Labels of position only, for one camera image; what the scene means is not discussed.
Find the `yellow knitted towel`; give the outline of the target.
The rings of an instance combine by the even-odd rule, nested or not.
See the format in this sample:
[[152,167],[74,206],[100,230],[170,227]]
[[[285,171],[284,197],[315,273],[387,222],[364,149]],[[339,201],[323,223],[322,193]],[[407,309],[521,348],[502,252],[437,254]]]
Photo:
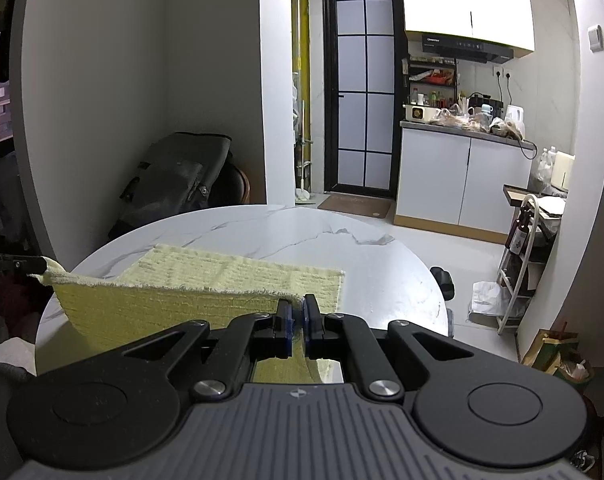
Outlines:
[[154,246],[119,276],[89,278],[48,260],[40,281],[52,286],[68,320],[51,334],[40,327],[38,374],[118,348],[192,320],[225,328],[240,315],[273,313],[279,300],[300,309],[313,295],[337,312],[345,274],[177,246]]

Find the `white round marble table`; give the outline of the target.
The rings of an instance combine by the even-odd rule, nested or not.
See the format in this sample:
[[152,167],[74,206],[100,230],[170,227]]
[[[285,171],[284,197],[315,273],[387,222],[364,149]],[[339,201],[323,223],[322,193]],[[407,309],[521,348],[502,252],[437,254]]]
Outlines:
[[308,207],[247,205],[204,209],[143,226],[96,249],[76,273],[116,278],[157,244],[337,269],[341,311],[384,328],[394,320],[446,335],[448,318],[428,266],[384,220]]

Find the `black slipper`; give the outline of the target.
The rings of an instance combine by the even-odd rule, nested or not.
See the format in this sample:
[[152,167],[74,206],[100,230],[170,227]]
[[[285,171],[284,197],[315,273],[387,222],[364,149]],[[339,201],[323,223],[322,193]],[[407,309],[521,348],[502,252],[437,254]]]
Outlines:
[[454,281],[451,274],[440,266],[431,266],[430,272],[433,275],[436,284],[439,285],[439,290],[441,291],[444,300],[453,300],[456,289],[454,288]]

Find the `brown door mat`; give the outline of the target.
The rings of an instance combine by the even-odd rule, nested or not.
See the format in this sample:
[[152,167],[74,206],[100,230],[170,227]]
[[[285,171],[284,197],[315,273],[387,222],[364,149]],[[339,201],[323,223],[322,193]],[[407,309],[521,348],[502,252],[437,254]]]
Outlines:
[[392,202],[385,198],[337,193],[329,194],[318,208],[340,214],[356,214],[356,216],[383,219],[387,216],[391,206]]

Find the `white plastic bag on floor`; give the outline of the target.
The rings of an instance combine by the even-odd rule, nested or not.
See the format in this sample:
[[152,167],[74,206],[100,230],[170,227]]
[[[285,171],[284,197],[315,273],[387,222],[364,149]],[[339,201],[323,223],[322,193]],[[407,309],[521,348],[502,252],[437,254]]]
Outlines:
[[469,307],[470,314],[480,314],[495,318],[506,314],[512,296],[506,287],[497,282],[475,282]]

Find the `black bag on chair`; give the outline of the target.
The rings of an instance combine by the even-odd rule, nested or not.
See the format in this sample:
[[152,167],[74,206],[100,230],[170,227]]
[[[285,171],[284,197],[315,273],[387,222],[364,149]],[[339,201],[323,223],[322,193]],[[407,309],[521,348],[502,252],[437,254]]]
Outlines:
[[219,133],[174,132],[151,144],[120,195],[110,240],[177,214],[249,203],[249,178],[230,148]]

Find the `white kitchen base cabinet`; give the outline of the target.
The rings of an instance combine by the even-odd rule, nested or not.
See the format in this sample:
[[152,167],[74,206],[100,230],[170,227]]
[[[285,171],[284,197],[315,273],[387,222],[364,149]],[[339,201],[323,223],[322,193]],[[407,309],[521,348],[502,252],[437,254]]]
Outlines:
[[526,188],[530,141],[402,122],[396,226],[502,244],[513,207],[503,187]]

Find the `yellow vertical pipe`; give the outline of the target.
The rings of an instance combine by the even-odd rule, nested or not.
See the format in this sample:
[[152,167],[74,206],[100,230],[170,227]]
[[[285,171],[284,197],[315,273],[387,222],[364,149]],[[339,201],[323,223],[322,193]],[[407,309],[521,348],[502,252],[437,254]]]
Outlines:
[[295,203],[311,202],[311,68],[309,67],[308,0],[291,0],[294,84]]

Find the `dark glass bottle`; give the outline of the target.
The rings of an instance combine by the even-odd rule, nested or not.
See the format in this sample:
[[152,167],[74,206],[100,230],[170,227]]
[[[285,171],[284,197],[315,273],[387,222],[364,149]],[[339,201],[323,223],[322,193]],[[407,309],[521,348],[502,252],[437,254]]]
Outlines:
[[524,244],[527,242],[530,234],[530,222],[533,219],[533,210],[528,205],[523,205],[518,212],[511,231],[507,238],[506,247],[513,255],[520,255]]

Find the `brown green paper bag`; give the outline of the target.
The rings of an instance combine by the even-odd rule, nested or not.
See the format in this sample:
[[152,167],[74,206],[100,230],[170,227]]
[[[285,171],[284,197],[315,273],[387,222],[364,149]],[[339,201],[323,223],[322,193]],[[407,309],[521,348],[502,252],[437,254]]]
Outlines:
[[594,370],[579,352],[578,333],[565,330],[538,330],[521,363],[567,382],[580,393],[594,379]]

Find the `white rolling storage cart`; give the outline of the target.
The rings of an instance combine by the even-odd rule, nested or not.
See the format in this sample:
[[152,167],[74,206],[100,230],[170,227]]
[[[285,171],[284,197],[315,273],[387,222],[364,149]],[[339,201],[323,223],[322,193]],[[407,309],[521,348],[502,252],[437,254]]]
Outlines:
[[559,232],[566,202],[562,196],[538,195],[509,184],[503,185],[503,194],[514,208],[511,226],[523,205],[532,208],[533,219],[520,255],[511,254],[506,247],[507,240],[504,243],[496,282],[508,289],[512,299],[506,314],[497,316],[500,334],[516,330],[535,296]]

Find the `black spice shelf rack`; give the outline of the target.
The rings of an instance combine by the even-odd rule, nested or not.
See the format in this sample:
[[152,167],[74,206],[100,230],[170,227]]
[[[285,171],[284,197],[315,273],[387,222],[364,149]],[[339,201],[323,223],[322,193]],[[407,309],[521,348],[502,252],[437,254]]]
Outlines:
[[458,99],[458,63],[455,58],[411,55],[403,61],[407,103],[448,108]]

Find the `white electric kettle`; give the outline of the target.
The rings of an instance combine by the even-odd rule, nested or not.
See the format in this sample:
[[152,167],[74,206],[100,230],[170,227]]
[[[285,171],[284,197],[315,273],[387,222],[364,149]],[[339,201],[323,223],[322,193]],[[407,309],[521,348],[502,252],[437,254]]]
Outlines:
[[523,107],[518,105],[508,105],[506,113],[504,113],[504,121],[514,127],[516,130],[518,130],[522,138],[524,138],[525,124]]

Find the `black range hood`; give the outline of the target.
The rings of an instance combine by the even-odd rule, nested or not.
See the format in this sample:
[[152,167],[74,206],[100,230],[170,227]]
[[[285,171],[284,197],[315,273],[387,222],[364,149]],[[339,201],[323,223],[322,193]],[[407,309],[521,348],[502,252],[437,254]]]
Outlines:
[[424,53],[433,53],[444,58],[457,58],[457,60],[482,64],[504,64],[514,57],[512,48],[490,41],[434,34],[434,32],[424,32],[421,40]]

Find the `black framed glass door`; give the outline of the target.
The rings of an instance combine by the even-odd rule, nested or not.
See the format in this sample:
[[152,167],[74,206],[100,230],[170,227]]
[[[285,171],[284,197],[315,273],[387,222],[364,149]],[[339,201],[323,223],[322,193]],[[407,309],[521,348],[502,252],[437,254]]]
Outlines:
[[403,26],[403,0],[323,0],[323,184],[328,192],[396,194]]

